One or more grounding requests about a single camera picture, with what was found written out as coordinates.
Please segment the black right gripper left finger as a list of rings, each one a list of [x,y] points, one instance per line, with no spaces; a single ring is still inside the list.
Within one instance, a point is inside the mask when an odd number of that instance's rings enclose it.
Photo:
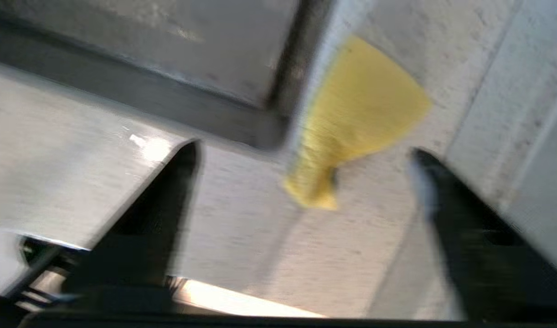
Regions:
[[[62,283],[81,307],[102,312],[160,313],[174,303],[167,272],[186,224],[201,162],[191,139],[117,212],[117,220]]]

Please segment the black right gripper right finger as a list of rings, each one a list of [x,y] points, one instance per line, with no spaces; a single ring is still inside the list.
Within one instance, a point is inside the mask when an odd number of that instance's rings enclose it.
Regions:
[[[410,152],[419,206],[472,321],[557,321],[557,268],[431,152]]]

